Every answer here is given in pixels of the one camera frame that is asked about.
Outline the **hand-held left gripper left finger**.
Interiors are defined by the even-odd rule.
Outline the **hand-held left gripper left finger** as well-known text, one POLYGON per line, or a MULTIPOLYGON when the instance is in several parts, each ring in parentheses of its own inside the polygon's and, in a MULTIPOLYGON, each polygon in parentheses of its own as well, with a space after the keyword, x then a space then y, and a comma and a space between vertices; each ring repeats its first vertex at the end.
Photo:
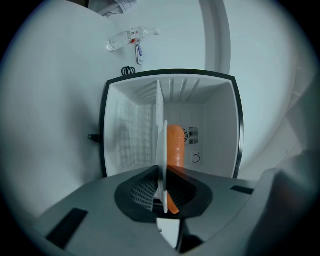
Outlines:
POLYGON ((53 256, 171 256, 172 247, 156 223, 136 222, 118 208, 115 192, 121 183, 147 171, 140 168, 89 182, 40 216, 27 233, 45 254, 53 256), (47 236, 72 209, 87 212, 64 249, 47 236))

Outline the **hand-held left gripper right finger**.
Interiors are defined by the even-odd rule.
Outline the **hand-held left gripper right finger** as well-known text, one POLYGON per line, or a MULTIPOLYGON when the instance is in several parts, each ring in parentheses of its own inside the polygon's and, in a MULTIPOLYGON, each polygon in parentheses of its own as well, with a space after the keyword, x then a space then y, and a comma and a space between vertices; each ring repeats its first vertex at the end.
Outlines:
POLYGON ((245 256, 252 227, 240 213, 256 186, 253 182, 168 167, 167 191, 180 219, 178 248, 168 256, 245 256))

